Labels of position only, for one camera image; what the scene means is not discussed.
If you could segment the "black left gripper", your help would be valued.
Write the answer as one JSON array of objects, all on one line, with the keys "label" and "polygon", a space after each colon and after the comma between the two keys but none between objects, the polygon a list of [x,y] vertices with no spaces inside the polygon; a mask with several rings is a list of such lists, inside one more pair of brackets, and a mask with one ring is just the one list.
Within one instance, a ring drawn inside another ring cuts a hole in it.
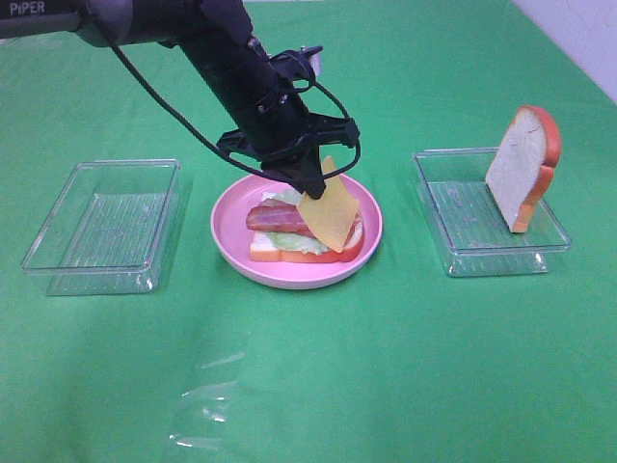
[{"label": "black left gripper", "polygon": [[[216,147],[228,163],[256,176],[285,181],[299,193],[320,199],[325,179],[342,174],[360,160],[360,130],[348,114],[342,117],[311,113],[298,95],[271,99],[235,115],[238,128],[224,133]],[[352,160],[329,174],[322,172],[322,146],[343,145],[355,152]]]}]

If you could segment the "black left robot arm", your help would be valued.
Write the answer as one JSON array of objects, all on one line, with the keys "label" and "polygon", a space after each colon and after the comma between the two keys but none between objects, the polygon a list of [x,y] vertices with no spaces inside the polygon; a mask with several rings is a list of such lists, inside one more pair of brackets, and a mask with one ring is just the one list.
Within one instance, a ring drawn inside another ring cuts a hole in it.
[{"label": "black left robot arm", "polygon": [[[55,32],[72,32],[93,46],[111,48],[148,94],[221,159],[315,200],[337,174],[322,166],[321,147],[361,149],[360,131],[349,114],[312,113],[301,99],[316,88],[335,106],[341,104],[317,80],[321,46],[268,54],[240,1],[2,2],[2,38]],[[121,51],[124,45],[147,42],[179,47],[235,129],[211,143],[154,91]]]}]

